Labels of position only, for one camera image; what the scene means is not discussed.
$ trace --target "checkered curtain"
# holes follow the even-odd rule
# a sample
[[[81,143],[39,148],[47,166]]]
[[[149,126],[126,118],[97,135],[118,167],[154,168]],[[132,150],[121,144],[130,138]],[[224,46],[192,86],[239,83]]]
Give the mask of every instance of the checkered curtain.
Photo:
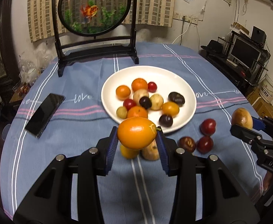
[[[136,23],[171,27],[173,22],[175,0],[137,0]],[[123,23],[131,23],[130,13]]]
[[[79,17],[79,9],[75,9],[76,6],[80,7],[84,0],[75,0],[75,4],[66,3],[66,6],[74,6],[73,11],[75,17]],[[122,0],[106,1],[104,6],[108,9],[113,3],[120,4]],[[136,11],[136,23],[137,24],[150,24],[157,26],[171,27],[173,21],[175,0],[137,0]],[[27,0],[27,13],[29,34],[31,42],[35,42],[40,39],[54,36],[51,0]],[[57,14],[58,32],[65,33],[67,30],[62,25]],[[132,20],[132,5],[130,12],[123,21],[124,24],[131,23]]]

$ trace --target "white bucket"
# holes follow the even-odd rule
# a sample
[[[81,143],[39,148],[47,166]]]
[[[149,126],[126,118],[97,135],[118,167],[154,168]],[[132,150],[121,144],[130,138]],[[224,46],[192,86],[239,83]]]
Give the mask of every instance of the white bucket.
[[[267,103],[273,100],[273,80],[268,75],[262,81],[259,94]]]

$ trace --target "human hand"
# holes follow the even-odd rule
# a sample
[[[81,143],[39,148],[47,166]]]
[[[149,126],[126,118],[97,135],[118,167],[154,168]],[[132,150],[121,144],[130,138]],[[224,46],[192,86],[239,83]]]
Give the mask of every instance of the human hand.
[[[263,188],[264,191],[266,191],[270,185],[270,182],[272,180],[273,174],[271,172],[266,173],[265,177],[264,177],[264,181],[263,181]]]

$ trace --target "computer monitor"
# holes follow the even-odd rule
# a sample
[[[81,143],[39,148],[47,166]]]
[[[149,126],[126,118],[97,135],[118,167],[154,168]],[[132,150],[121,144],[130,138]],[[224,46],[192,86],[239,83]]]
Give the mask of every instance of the computer monitor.
[[[238,60],[245,67],[252,69],[254,60],[260,59],[261,53],[250,44],[237,38],[235,40],[231,56]]]

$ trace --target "phone screen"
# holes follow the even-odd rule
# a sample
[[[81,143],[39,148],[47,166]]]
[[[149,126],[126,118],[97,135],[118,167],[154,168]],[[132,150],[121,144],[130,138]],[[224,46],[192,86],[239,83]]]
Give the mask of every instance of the phone screen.
[[[26,124],[25,129],[39,138],[47,126],[50,118],[64,99],[64,96],[53,93],[49,94]]]

